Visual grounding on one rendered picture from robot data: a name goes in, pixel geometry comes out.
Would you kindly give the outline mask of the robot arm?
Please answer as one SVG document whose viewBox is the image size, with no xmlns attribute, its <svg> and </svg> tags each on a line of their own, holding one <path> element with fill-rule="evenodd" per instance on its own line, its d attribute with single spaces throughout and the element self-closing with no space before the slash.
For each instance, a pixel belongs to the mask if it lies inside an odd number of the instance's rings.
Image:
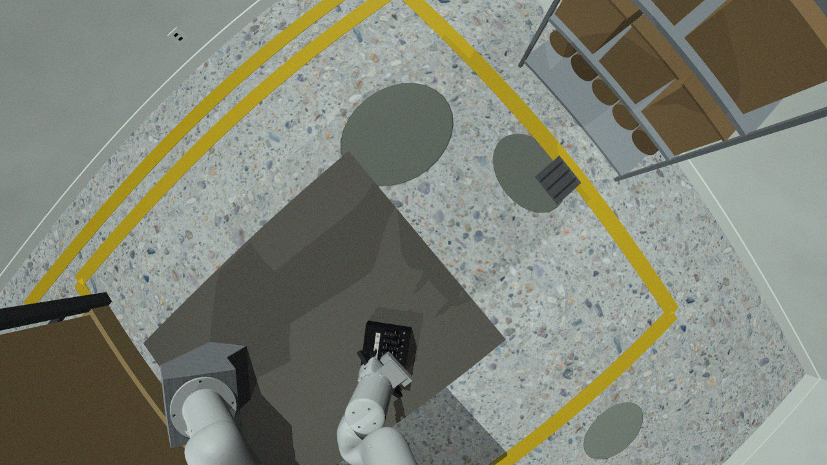
<svg viewBox="0 0 827 465">
<path fill-rule="evenodd" d="M 389 351 L 380 361 L 383 367 L 357 380 L 337 429 L 340 455 L 351 465 L 417 465 L 404 435 L 383 427 L 392 389 L 400 383 L 405 388 L 413 377 Z M 235 395 L 221 380 L 194 378 L 177 389 L 169 415 L 190 438 L 184 448 L 188 465 L 263 465 L 235 414 Z"/>
</svg>

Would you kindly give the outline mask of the black lighting desk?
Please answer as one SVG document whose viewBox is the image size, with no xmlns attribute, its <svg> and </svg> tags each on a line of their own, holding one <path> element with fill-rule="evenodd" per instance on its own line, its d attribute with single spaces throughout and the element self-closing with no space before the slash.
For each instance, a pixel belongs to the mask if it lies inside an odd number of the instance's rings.
<svg viewBox="0 0 827 465">
<path fill-rule="evenodd" d="M 403 325 L 368 321 L 364 329 L 363 351 L 376 350 L 375 357 L 378 361 L 389 351 L 406 369 L 411 330 L 412 327 Z"/>
</svg>

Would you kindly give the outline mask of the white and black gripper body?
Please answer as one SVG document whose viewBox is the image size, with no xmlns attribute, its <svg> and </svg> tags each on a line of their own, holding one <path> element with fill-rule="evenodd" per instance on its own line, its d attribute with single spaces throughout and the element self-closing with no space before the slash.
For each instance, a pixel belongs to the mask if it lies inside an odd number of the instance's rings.
<svg viewBox="0 0 827 465">
<path fill-rule="evenodd" d="M 361 366 L 359 370 L 359 377 L 364 378 L 364 376 L 367 376 L 370 373 L 375 373 L 381 367 L 383 367 L 383 364 L 380 363 L 380 361 L 378 361 L 376 357 L 370 357 L 368 363 L 366 363 L 366 365 L 363 364 Z"/>
</svg>

